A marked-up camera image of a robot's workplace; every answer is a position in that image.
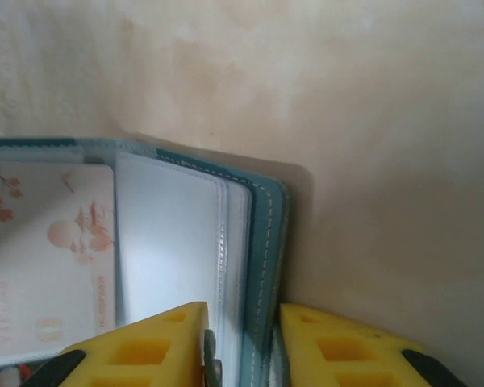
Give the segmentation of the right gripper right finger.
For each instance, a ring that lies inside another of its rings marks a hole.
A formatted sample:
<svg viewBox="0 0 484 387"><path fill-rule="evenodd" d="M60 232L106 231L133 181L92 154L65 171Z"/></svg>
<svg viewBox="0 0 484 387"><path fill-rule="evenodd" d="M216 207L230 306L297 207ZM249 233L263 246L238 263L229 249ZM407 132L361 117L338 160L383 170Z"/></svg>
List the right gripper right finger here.
<svg viewBox="0 0 484 387"><path fill-rule="evenodd" d="M444 387L417 343L362 322L282 303L280 328L289 387Z"/></svg>

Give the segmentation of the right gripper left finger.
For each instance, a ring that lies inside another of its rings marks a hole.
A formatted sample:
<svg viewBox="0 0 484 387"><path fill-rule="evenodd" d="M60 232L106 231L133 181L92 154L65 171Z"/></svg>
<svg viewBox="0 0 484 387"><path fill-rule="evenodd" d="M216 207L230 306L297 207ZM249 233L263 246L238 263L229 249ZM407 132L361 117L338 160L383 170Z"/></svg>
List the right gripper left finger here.
<svg viewBox="0 0 484 387"><path fill-rule="evenodd" d="M205 387L205 302L191 302L67 347L31 387Z"/></svg>

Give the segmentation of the teal card holder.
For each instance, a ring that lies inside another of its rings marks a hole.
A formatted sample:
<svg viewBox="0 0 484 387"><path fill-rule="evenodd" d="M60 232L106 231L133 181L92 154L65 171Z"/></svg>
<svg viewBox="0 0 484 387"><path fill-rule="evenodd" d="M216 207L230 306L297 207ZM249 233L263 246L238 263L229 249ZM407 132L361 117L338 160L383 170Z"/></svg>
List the teal card holder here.
<svg viewBox="0 0 484 387"><path fill-rule="evenodd" d="M223 387L286 384L276 309L289 195L280 181L121 139L0 139L0 157L112 167L118 325L205 301Z"/></svg>

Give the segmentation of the pink blossom card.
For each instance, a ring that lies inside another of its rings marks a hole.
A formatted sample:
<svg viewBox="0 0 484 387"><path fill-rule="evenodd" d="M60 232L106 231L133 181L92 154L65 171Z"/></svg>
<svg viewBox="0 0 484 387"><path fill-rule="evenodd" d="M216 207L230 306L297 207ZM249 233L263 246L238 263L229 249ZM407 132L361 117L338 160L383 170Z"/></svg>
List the pink blossom card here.
<svg viewBox="0 0 484 387"><path fill-rule="evenodd" d="M112 169L0 161L0 364L114 327Z"/></svg>

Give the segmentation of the white red card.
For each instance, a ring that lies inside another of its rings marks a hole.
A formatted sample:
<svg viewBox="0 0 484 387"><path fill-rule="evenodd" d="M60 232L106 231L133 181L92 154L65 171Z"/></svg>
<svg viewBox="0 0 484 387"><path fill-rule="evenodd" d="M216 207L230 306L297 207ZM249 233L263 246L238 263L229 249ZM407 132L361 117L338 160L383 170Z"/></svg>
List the white red card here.
<svg viewBox="0 0 484 387"><path fill-rule="evenodd" d="M20 387L44 363L43 360L0 367L0 387Z"/></svg>

